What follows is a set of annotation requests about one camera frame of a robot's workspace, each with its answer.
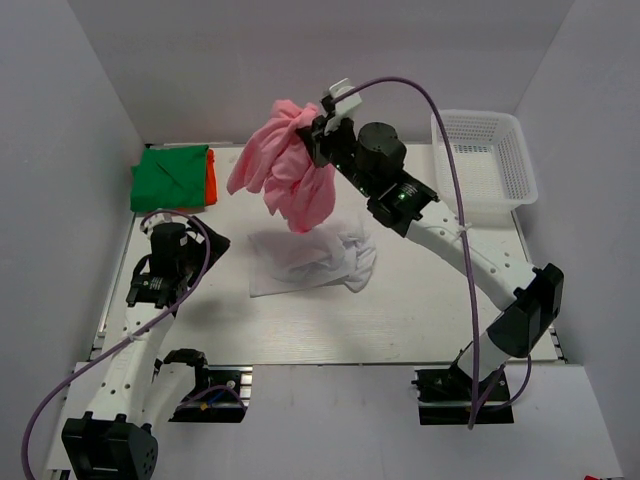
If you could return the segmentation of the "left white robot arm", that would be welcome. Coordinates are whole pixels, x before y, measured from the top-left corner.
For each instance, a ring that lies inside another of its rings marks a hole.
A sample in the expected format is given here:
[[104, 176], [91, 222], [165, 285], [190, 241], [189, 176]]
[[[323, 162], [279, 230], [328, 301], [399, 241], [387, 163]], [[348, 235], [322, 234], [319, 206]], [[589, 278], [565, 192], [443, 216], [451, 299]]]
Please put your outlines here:
[[198, 384], [206, 356], [194, 349], [158, 356], [179, 305], [229, 249], [228, 238], [194, 217], [148, 216], [151, 251], [135, 265], [125, 298], [122, 346], [107, 354], [105, 376], [85, 413], [69, 418], [61, 440], [79, 479], [149, 479], [156, 438]]

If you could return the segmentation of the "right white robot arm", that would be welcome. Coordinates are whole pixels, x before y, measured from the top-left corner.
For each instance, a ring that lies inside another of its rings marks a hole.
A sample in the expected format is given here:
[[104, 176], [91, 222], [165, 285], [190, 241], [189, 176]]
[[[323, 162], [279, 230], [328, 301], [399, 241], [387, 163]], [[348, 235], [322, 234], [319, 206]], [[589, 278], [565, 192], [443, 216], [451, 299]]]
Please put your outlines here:
[[513, 259], [461, 226], [434, 190], [405, 171], [407, 149], [390, 125], [373, 122], [356, 131], [345, 118], [327, 132], [326, 122], [318, 116], [296, 131], [313, 165], [335, 167], [366, 197], [375, 220], [466, 275], [472, 290], [481, 290], [499, 311], [485, 331], [474, 331], [440, 391], [471, 393], [509, 359], [526, 358], [558, 316], [563, 272]]

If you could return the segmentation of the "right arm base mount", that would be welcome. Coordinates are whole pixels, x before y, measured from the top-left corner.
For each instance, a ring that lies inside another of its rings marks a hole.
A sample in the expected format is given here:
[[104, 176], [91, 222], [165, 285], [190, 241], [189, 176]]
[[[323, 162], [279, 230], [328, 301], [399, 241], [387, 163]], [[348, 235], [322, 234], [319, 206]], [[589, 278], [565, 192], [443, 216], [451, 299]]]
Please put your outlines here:
[[[415, 371], [412, 385], [417, 390], [419, 422], [422, 426], [463, 426], [471, 415], [471, 387], [460, 385], [445, 368], [423, 368]], [[479, 385], [479, 398], [488, 387], [491, 391], [476, 414], [476, 425], [514, 423], [511, 406], [505, 406], [511, 392], [504, 372], [488, 377]]]

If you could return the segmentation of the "white t shirt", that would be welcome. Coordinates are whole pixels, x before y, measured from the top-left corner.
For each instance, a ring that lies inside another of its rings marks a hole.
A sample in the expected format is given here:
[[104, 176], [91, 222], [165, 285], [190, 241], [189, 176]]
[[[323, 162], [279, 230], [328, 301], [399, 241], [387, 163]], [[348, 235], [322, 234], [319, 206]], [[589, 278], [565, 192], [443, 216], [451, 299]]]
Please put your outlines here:
[[307, 233], [265, 230], [249, 240], [255, 252], [252, 298], [333, 285], [359, 293], [377, 258], [371, 233], [356, 220], [330, 222]]

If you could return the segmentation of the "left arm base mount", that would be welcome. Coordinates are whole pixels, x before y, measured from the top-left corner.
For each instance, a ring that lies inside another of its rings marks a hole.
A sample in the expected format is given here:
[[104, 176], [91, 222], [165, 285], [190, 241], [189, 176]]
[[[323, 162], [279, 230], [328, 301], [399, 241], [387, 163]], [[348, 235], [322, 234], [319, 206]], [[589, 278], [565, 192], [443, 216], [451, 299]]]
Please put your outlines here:
[[193, 371], [193, 389], [176, 408], [174, 423], [240, 423], [249, 406], [253, 384], [251, 366], [214, 366], [195, 349], [170, 351], [155, 362], [156, 372], [170, 364], [186, 364]]

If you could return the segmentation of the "pink t shirt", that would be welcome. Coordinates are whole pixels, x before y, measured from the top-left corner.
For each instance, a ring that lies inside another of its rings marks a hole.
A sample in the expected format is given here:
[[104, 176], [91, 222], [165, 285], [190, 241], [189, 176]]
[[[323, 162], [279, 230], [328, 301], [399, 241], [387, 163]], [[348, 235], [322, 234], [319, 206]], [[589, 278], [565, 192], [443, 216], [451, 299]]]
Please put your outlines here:
[[275, 101], [268, 121], [250, 137], [227, 180], [231, 195], [242, 189], [262, 194], [269, 213], [280, 214], [294, 233], [323, 223], [336, 202], [335, 168], [316, 167], [297, 134], [317, 115], [314, 104]]

